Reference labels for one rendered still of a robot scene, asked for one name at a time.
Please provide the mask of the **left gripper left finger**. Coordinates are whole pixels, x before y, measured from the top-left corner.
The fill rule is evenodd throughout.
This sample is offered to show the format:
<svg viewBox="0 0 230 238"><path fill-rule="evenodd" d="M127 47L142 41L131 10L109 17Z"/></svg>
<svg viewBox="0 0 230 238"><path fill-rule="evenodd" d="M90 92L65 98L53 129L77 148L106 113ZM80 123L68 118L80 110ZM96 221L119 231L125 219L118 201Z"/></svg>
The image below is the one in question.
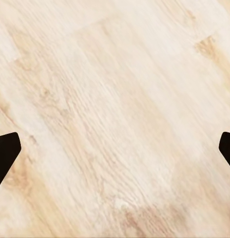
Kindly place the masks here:
<svg viewBox="0 0 230 238"><path fill-rule="evenodd" d="M21 143L17 132L0 136L0 183L20 152Z"/></svg>

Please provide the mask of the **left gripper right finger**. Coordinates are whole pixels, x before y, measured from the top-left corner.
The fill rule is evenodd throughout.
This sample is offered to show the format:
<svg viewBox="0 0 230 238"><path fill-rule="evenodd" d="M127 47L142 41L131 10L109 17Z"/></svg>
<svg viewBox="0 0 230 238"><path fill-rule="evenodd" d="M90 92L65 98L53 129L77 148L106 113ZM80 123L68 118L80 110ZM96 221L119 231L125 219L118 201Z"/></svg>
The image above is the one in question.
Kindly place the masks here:
<svg viewBox="0 0 230 238"><path fill-rule="evenodd" d="M219 150L230 165L230 133L223 132L220 138Z"/></svg>

